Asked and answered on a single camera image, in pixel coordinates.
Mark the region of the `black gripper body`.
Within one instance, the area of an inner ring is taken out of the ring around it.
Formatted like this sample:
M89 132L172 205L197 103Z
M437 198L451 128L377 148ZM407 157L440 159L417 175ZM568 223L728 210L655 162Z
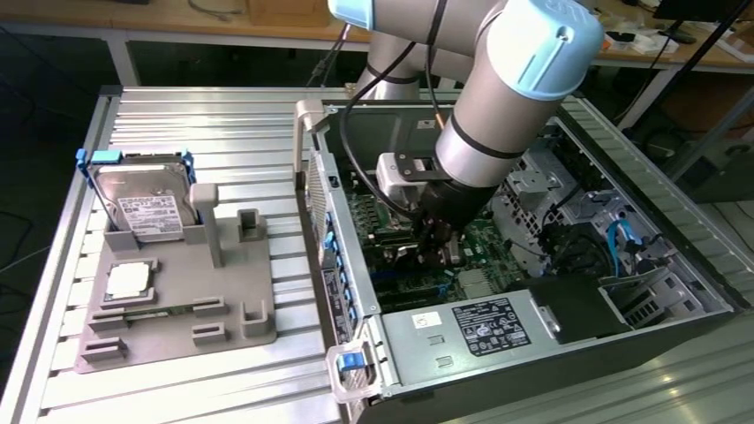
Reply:
M429 181L419 198L417 219L461 230L476 218L496 190L495 186L471 187L455 180Z

